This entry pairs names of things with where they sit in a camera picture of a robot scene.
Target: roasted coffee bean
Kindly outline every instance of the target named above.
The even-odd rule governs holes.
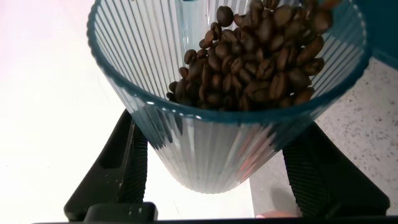
[[[208,63],[204,64],[203,71],[201,73],[201,82],[204,85],[211,83],[211,67]]]
[[[245,68],[240,69],[239,71],[239,78],[244,82],[244,83],[249,83],[252,80],[251,74],[249,71],[247,71]]]
[[[286,26],[295,14],[295,8],[283,5],[274,11],[274,20],[277,28]]]
[[[249,7],[251,10],[263,10],[264,9],[264,4],[260,0],[252,0],[249,4]]]
[[[249,97],[244,94],[239,100],[239,110],[240,111],[251,111],[251,105]]]
[[[234,32],[232,30],[230,30],[230,29],[223,30],[222,36],[223,36],[222,39],[227,41],[227,42],[238,41],[237,38],[235,37]]]
[[[255,52],[259,47],[258,40],[253,36],[249,36],[247,39],[241,40],[241,43],[243,44],[245,51],[249,53]]]
[[[185,55],[184,55],[184,62],[185,62],[187,65],[189,65],[189,63],[190,63],[192,60],[195,60],[196,57],[197,57],[197,52],[196,52],[196,50],[193,50],[193,49],[187,50],[187,51],[185,52]]]
[[[307,62],[303,66],[303,71],[308,76],[318,75],[323,67],[325,66],[325,61],[323,58],[315,58],[312,61]]]
[[[279,34],[275,35],[269,45],[269,50],[272,52],[279,50],[283,46],[284,41],[284,36]]]
[[[257,69],[256,78],[260,80],[268,80],[272,78],[275,71],[275,62],[270,59],[263,60]]]
[[[207,94],[210,90],[210,86],[209,85],[201,85],[199,87],[199,99],[203,102],[206,101],[207,99]]]
[[[317,37],[317,34],[314,33],[314,31],[312,31],[311,29],[307,29],[305,31],[303,31],[298,39],[297,42],[299,45],[304,45],[307,46],[308,44],[310,44],[315,38]]]
[[[189,72],[187,80],[199,79],[203,70],[205,59],[194,60],[189,64]]]
[[[175,87],[177,87],[177,83],[178,83],[178,82],[172,82],[172,83],[169,84],[169,90],[170,90],[172,93],[175,93]]]
[[[299,68],[294,68],[287,72],[287,78],[289,80],[289,87],[294,93],[298,93],[311,85],[311,79]]]
[[[287,60],[289,59],[290,49],[287,47],[280,50],[278,59],[276,61],[276,67],[278,71],[283,72],[287,67]]]
[[[223,88],[223,78],[220,74],[214,74],[211,79],[211,87],[214,90],[221,90]]]
[[[270,100],[269,98],[269,89],[268,88],[262,88],[262,89],[258,89],[256,90],[253,94],[252,94],[252,101],[256,102],[256,103],[264,103]]]
[[[282,72],[276,74],[269,87],[269,98],[275,100],[283,98],[287,94],[287,87],[285,74]]]
[[[212,41],[206,42],[206,40],[203,39],[203,40],[201,40],[201,41],[199,42],[199,47],[200,47],[201,49],[207,49],[207,48],[211,47],[212,44],[213,44]]]
[[[258,37],[262,44],[268,43],[272,40],[276,33],[274,21],[272,18],[264,19],[259,26]]]
[[[232,54],[235,54],[235,55],[241,55],[244,51],[242,45],[238,41],[235,41],[232,43],[231,50],[232,50]]]
[[[234,22],[235,22],[235,24],[236,24],[238,27],[241,27],[242,22],[243,22],[243,18],[244,18],[244,16],[240,16],[240,15],[238,15],[238,14],[235,14],[235,16],[234,16]]]
[[[234,13],[228,6],[220,6],[217,9],[217,21],[222,27],[229,27],[234,20]]]
[[[234,62],[233,55],[229,55],[226,58],[224,58],[222,68],[221,68],[224,75],[229,73],[233,62]]]
[[[210,93],[207,97],[207,102],[211,106],[219,107],[223,105],[223,96],[220,93]]]
[[[292,97],[288,96],[279,101],[279,108],[289,108],[293,105]]]
[[[244,65],[245,69],[251,74],[255,75],[257,72],[258,65],[254,62],[248,62]]]
[[[212,30],[207,31],[206,35],[205,35],[205,42],[206,43],[209,43],[209,42],[213,43],[213,40],[214,40],[214,31],[212,31]]]
[[[197,53],[198,59],[205,58],[207,56],[207,50],[206,49],[200,49]]]
[[[214,71],[216,71],[216,72],[221,71],[222,61],[220,61],[217,56],[215,56],[215,55],[209,56],[208,63]]]
[[[223,82],[224,93],[229,93],[232,90],[232,74],[228,74]]]
[[[216,47],[216,55],[219,59],[224,60],[231,53],[227,44],[220,44]]]
[[[210,56],[216,56],[216,49],[215,48],[210,48],[208,51],[207,51],[207,55],[209,55],[209,57]]]
[[[188,78],[188,69],[185,67],[181,67],[178,72],[180,73],[181,77],[184,79]]]
[[[313,88],[306,88],[294,97],[294,105],[300,105],[311,100],[311,96],[314,94]]]
[[[221,26],[217,22],[214,22],[211,24],[210,29],[213,31],[214,40],[219,40],[222,33]]]
[[[305,30],[305,25],[302,21],[292,21],[285,29],[285,40],[296,39]]]
[[[264,1],[264,6],[270,10],[275,10],[279,4],[279,0],[263,0],[263,1]]]
[[[231,73],[233,75],[238,74],[240,69],[244,66],[243,59],[241,57],[235,59],[231,64]]]
[[[263,10],[263,12],[261,13],[261,17],[262,17],[262,20],[266,20],[266,19],[268,19],[268,18],[273,18],[273,16],[272,16],[272,12],[270,11],[270,10],[268,10],[268,9],[265,9],[265,10]]]
[[[304,50],[298,55],[297,57],[297,65],[301,66],[303,63],[308,62],[312,59],[315,58],[319,54],[319,52],[322,50],[323,47],[323,38],[322,36],[318,36],[311,42],[311,44],[308,44]]]
[[[174,93],[166,93],[167,99],[169,99],[171,102],[175,102],[175,95]]]
[[[312,29],[317,34],[324,34],[333,25],[333,15],[331,10],[318,10],[312,19]]]
[[[187,91],[186,91],[186,86],[188,84],[188,81],[181,79],[178,83],[177,86],[175,87],[175,99],[177,102],[180,102],[182,99],[186,97]]]
[[[256,52],[256,60],[260,63],[264,60],[264,50],[262,47],[259,47]]]

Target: blue-tinted rim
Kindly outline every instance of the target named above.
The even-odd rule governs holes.
[[[177,116],[189,117],[194,119],[200,119],[204,121],[216,122],[216,123],[258,123],[258,122],[270,122],[273,123],[278,121],[287,121],[294,119],[296,116],[301,114],[315,111],[318,108],[324,108],[331,105],[333,100],[347,92],[363,75],[364,70],[369,64],[369,59],[372,55],[371,46],[369,42],[369,35],[366,36],[366,45],[364,45],[364,53],[360,58],[356,68],[345,78],[339,85],[334,87],[322,96],[318,96],[308,103],[304,103],[298,106],[292,106],[286,109],[273,109],[265,111],[253,111],[253,112],[229,112],[229,111],[212,111],[212,110],[201,110],[198,108],[184,106],[177,103],[172,103],[166,99],[158,97],[152,93],[146,92],[145,90],[135,86],[126,78],[124,78],[116,69],[107,61],[105,56],[102,54],[100,47],[96,41],[95,36],[95,15],[98,11],[98,6],[102,0],[96,0],[91,12],[88,16],[87,22],[87,37],[88,45],[91,48],[91,54],[94,56],[96,63],[104,70],[104,74],[110,77],[117,86],[124,88],[129,92],[131,96],[136,96],[142,101],[151,102],[151,106],[155,106],[165,112],[174,113]],[[363,15],[363,20],[366,22],[366,16]]]

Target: pile of coffee beans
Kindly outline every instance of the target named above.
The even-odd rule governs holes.
[[[333,25],[329,7],[304,0],[303,7],[279,0],[253,0],[245,15],[220,6],[217,22],[188,50],[182,79],[169,85],[173,102],[204,110],[257,111],[286,108],[311,99],[311,76],[325,62],[315,58]],[[235,30],[223,29],[235,23]]]

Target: clear ribbed container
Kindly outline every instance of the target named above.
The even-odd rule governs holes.
[[[322,114],[363,74],[371,55],[354,1],[333,11],[322,72],[310,102],[257,112],[199,110],[169,102],[183,55],[198,50],[219,6],[244,14],[247,0],[97,0],[88,21],[92,54],[173,177],[215,194],[239,185]],[[296,4],[298,1],[280,1]]]

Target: terrazzo surface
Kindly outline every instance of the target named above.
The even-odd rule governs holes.
[[[333,143],[390,199],[398,215],[398,71],[371,59],[355,86],[317,120]],[[282,153],[251,178],[254,213],[297,213]]]

